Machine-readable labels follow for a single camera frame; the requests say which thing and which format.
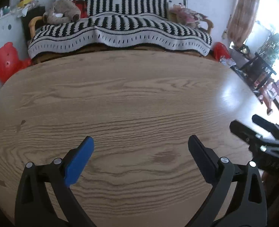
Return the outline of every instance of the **red plastic bear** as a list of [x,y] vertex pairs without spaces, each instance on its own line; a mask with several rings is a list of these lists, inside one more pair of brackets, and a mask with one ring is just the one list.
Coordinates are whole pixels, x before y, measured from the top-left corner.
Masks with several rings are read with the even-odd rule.
[[0,48],[0,81],[5,83],[13,74],[27,68],[30,64],[30,58],[23,61],[19,59],[12,42],[5,43]]

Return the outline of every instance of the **metal screw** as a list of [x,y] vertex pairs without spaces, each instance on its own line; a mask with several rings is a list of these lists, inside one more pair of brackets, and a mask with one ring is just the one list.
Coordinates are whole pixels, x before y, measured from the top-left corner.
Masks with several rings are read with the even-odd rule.
[[254,161],[250,161],[250,162],[249,162],[249,165],[250,165],[251,167],[255,167],[255,166],[256,166],[256,163],[255,163]]
[[267,148],[266,148],[266,146],[260,146],[260,150],[262,151],[262,152],[264,152],[264,151],[266,151],[267,150]]
[[32,162],[28,162],[28,163],[26,164],[26,167],[27,167],[27,168],[30,168],[30,167],[32,167],[32,165],[33,165]]
[[60,163],[62,163],[62,159],[61,158],[56,158],[54,161],[53,161],[54,164],[58,165]]
[[222,163],[228,163],[229,162],[229,159],[228,158],[226,158],[226,157],[221,157],[220,158],[220,161],[222,162]]

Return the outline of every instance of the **toy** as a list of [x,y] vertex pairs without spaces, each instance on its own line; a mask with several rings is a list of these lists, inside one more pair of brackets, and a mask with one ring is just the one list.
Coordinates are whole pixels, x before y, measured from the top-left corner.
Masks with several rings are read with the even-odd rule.
[[17,7],[25,7],[28,3],[32,2],[33,0],[21,0],[16,6]]
[[12,42],[5,43],[0,48],[0,81],[4,84],[13,74],[27,68],[31,59],[20,60]]
[[[63,17],[57,17],[57,14],[63,14]],[[81,10],[70,0],[56,1],[43,15],[43,21],[50,25],[77,22],[80,18]]]
[[172,2],[169,2],[169,11],[176,14],[178,23],[195,28],[198,28],[198,24],[200,21],[207,18],[207,16],[203,15],[202,13],[198,13],[189,8],[186,8],[181,3],[175,5],[172,4]]

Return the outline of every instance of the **wooden table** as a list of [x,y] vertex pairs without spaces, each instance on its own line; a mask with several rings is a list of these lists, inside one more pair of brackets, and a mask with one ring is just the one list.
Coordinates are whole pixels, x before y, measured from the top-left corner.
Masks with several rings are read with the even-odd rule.
[[246,164],[248,146],[229,124],[253,126],[255,113],[266,107],[233,71],[194,56],[110,51],[30,67],[0,91],[0,206],[13,220],[25,164],[51,163],[90,135],[94,153],[71,189],[98,227],[183,227],[211,189],[189,136]]

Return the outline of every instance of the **stuffed animal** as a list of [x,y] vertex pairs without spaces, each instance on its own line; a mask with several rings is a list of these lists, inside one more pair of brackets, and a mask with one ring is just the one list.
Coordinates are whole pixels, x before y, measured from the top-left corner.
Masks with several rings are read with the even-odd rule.
[[182,25],[188,25],[194,28],[198,28],[199,22],[207,18],[207,16],[203,15],[202,13],[198,13],[189,8],[186,8],[181,3],[175,5],[172,3],[172,1],[169,1],[168,8],[170,13],[176,15],[177,22]]
[[49,12],[43,15],[43,21],[50,25],[77,22],[80,18],[80,9],[70,0],[58,0],[54,2]]

